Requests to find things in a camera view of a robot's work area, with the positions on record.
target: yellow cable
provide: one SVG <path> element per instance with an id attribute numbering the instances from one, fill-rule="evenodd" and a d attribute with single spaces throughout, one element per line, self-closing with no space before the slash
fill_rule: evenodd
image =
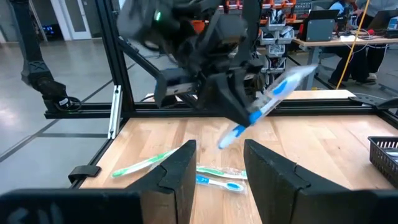
<path id="1" fill-rule="evenodd" d="M 365 18 L 366 12 L 368 11 L 369 2 L 370 2 L 370 0 L 367 0 L 367 1 L 366 1 L 365 10 L 363 11 L 363 15 L 362 15 L 362 18 L 361 18 L 361 22 L 359 23 L 358 30 L 357 30 L 356 33 L 355 33 L 355 39 L 354 39 L 354 42 L 353 42 L 353 44 L 352 44 L 352 46 L 351 46 L 351 50 L 350 50 L 350 52 L 349 52 L 349 55 L 348 55 L 348 58 L 347 58 L 347 61 L 346 61 L 346 66 L 344 67 L 344 70 L 343 70 L 343 73 L 341 74 L 340 80 L 339 80 L 339 82 L 337 83 L 336 90 L 338 90 L 338 88 L 340 87 L 341 81 L 343 81 L 343 77 L 344 77 L 344 74 L 346 73 L 346 70 L 347 70 L 349 61 L 350 61 L 350 59 L 351 59 L 351 56 L 353 55 L 353 51 L 354 51 L 356 39 L 358 38 L 358 35 L 359 35 L 359 33 L 361 32 L 362 23 L 363 23 L 363 20 L 364 20 L 364 18 Z"/>

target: green toothbrush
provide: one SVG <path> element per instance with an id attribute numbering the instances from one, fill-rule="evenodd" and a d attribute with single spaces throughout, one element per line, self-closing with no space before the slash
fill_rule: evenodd
<path id="1" fill-rule="evenodd" d="M 162 160 L 166 159 L 171 154 L 173 154 L 177 149 L 179 149 L 179 148 L 173 149 L 173 150 L 165 152 L 165 153 L 161 153 L 161 154 L 159 154 L 157 156 L 154 156 L 154 157 L 152 157 L 150 159 L 147 159 L 147 160 L 144 160 L 144 161 L 139 162 L 137 164 L 134 164 L 134 165 L 132 165 L 130 167 L 119 169 L 119 170 L 113 172 L 112 177 L 121 177 L 121 176 L 124 176 L 124 175 L 127 175 L 127 174 L 131 174 L 133 172 L 139 171 L 139 170 L 141 170 L 141 169 L 143 169 L 145 167 L 148 167 L 148 166 L 150 166 L 150 165 L 152 165 L 152 164 L 154 164 L 156 162 L 159 162 L 159 161 L 162 161 Z"/>
<path id="2" fill-rule="evenodd" d="M 248 179 L 248 176 L 246 175 L 245 170 L 242 170 L 240 172 L 240 174 L 227 174 L 218 169 L 207 168 L 204 166 L 197 166 L 197 172 L 212 174 L 212 175 L 216 175 L 218 177 L 225 177 L 225 178 L 231 178 L 231 179 L 243 179 L 243 180 Z"/>

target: cable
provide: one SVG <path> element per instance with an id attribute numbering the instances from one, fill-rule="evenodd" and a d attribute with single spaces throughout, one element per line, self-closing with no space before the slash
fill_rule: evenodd
<path id="1" fill-rule="evenodd" d="M 155 96 L 154 94 L 145 96 L 142 100 L 140 100 L 140 102 L 144 102 L 144 101 L 148 100 L 149 98 L 153 98 L 154 96 Z"/>
<path id="2" fill-rule="evenodd" d="M 386 44 L 386 46 L 385 47 L 375 47 L 375 46 L 372 46 L 372 45 L 369 45 L 368 47 L 371 47 L 371 48 L 374 48 L 374 49 L 386 49 L 386 48 L 388 48 L 388 44 Z"/>
<path id="3" fill-rule="evenodd" d="M 366 29 L 358 29 L 358 30 L 363 30 L 363 31 L 365 31 L 365 33 L 367 33 L 368 34 L 368 39 L 366 39 L 367 40 L 367 42 L 366 42 L 366 44 L 364 45 L 364 47 L 363 48 L 361 48 L 361 49 L 359 49 L 359 50 L 357 50 L 357 51 L 355 51 L 355 52 L 353 52 L 353 54 L 352 54 L 352 56 L 351 56 L 351 58 L 349 59 L 349 63 L 351 63 L 351 61 L 353 60 L 353 58 L 354 58 L 354 54 L 355 53 L 357 53 L 357 52 L 360 52 L 361 50 L 363 50 L 363 49 L 365 49 L 366 47 L 368 47 L 368 43 L 369 43 L 369 40 L 371 40 L 370 39 L 370 37 L 371 37 L 371 35 L 369 34 L 369 32 L 366 30 Z M 343 44 L 345 44 L 349 49 L 351 49 L 351 46 L 349 46 L 348 44 L 346 44 L 345 42 L 343 42 L 343 41 L 341 41 Z"/>
<path id="4" fill-rule="evenodd" d="M 73 109 L 73 110 L 65 110 L 65 109 L 62 109 L 62 108 L 58 105 L 58 103 L 55 103 L 54 105 L 55 105 L 55 107 L 56 107 L 59 111 L 62 111 L 62 112 L 76 112 L 76 111 L 80 110 L 80 108 L 81 108 L 81 101 L 80 101 L 78 98 L 72 97 L 72 96 L 67 96 L 66 98 L 71 102 L 71 104 L 73 104 L 73 105 L 77 104 L 77 108 L 75 108 L 75 109 Z"/>
<path id="5" fill-rule="evenodd" d="M 336 90 L 338 90 L 338 88 L 340 87 L 341 82 L 343 81 L 344 74 L 345 74 L 346 71 L 347 71 L 348 64 L 349 64 L 349 62 L 350 62 L 350 60 L 351 60 L 351 56 L 353 55 L 353 51 L 354 51 L 354 47 L 355 47 L 356 40 L 358 39 L 358 35 L 359 35 L 360 30 L 361 30 L 363 21 L 364 21 L 364 19 L 365 19 L 366 12 L 368 11 L 369 2 L 370 2 L 370 0 L 366 0 L 365 10 L 363 11 L 362 18 L 361 18 L 361 22 L 359 23 L 358 30 L 357 30 L 356 33 L 355 33 L 355 39 L 354 39 L 354 42 L 353 42 L 353 44 L 352 44 L 352 46 L 351 46 L 351 50 L 350 50 L 350 52 L 349 52 L 349 55 L 348 55 L 348 58 L 347 58 L 346 65 L 345 65 L 345 67 L 344 67 L 343 73 L 341 74 L 340 80 L 339 80 L 338 83 L 337 83 Z"/>

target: blue toothbrush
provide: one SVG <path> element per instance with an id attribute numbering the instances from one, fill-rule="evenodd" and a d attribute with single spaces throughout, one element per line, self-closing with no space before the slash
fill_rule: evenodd
<path id="1" fill-rule="evenodd" d="M 218 185 L 218 186 L 222 186 L 222 187 L 224 187 L 224 188 L 226 188 L 228 190 L 235 191 L 235 192 L 241 192 L 241 191 L 244 190 L 244 187 L 242 185 L 240 185 L 240 184 L 237 184 L 237 183 L 234 183 L 234 182 L 227 182 L 227 183 L 218 182 L 218 181 L 215 181 L 215 180 L 211 180 L 211 179 L 209 179 L 209 178 L 207 178 L 205 176 L 202 176 L 202 175 L 197 175 L 197 184 Z"/>
<path id="2" fill-rule="evenodd" d="M 273 90 L 268 91 L 267 95 L 272 96 L 271 100 L 262 108 L 250 114 L 250 123 L 254 125 L 259 119 L 267 116 L 282 100 L 286 99 L 299 85 L 300 82 L 309 74 L 311 74 L 316 65 L 306 65 L 295 67 L 292 74 L 287 76 L 279 85 Z M 235 139 L 240 137 L 246 128 L 242 125 L 237 125 L 230 133 L 221 138 L 218 143 L 218 149 L 224 149 L 229 146 Z"/>

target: black basket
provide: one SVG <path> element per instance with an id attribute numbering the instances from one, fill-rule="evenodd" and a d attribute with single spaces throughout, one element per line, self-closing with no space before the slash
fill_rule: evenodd
<path id="1" fill-rule="evenodd" d="M 387 180 L 398 188 L 398 162 L 386 153 L 386 148 L 398 149 L 398 137 L 368 137 L 371 142 L 370 161 L 387 178 Z"/>

